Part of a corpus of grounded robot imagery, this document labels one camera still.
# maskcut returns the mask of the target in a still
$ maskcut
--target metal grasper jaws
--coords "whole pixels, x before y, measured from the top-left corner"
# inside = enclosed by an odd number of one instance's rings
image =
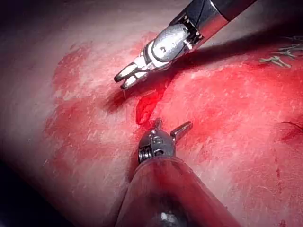
[[[145,80],[150,72],[169,68],[176,59],[192,50],[202,38],[188,17],[182,15],[150,41],[140,55],[123,68],[114,80],[116,83],[124,80],[121,89],[129,89]]]
[[[192,129],[193,124],[186,122],[173,129],[170,135],[163,131],[161,126],[162,120],[157,118],[154,127],[142,136],[138,147],[139,163],[156,156],[176,156],[176,142]]]
[[[162,70],[169,66],[170,62],[160,62],[154,58],[152,54],[153,43],[154,41],[148,43],[140,55],[114,77],[116,83],[124,79],[123,84],[120,86],[121,89],[129,89],[138,82],[146,80],[148,73]]]

